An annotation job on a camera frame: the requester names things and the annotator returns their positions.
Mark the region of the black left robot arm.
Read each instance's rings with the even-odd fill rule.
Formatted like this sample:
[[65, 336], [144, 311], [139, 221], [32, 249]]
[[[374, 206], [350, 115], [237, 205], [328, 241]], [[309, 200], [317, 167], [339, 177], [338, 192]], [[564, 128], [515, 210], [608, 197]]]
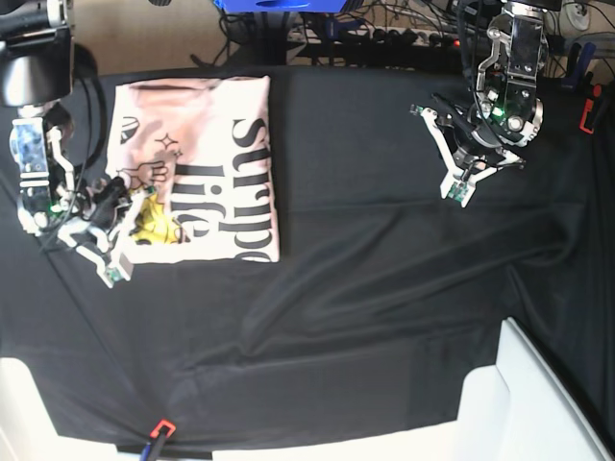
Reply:
[[559, 1], [504, 1], [486, 27], [491, 48], [483, 61], [476, 60], [478, 43], [468, 40], [464, 18], [457, 19], [472, 105], [464, 108], [434, 93], [434, 108], [410, 109], [423, 120], [446, 167], [441, 198], [467, 206], [479, 182], [525, 167], [515, 151], [537, 137], [544, 121], [537, 96], [537, 80], [549, 54], [544, 16], [561, 7]]

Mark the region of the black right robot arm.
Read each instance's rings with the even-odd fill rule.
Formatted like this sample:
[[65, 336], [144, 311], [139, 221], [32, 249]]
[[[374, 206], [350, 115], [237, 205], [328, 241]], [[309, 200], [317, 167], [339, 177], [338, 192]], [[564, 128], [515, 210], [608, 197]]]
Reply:
[[1, 4], [1, 104], [16, 110], [9, 147], [19, 169], [17, 216], [27, 233], [61, 242], [114, 287], [132, 277], [125, 249], [152, 191], [132, 192], [119, 177], [88, 185], [99, 147], [80, 165], [68, 157], [74, 124], [61, 100], [74, 83], [73, 27], [69, 1]]

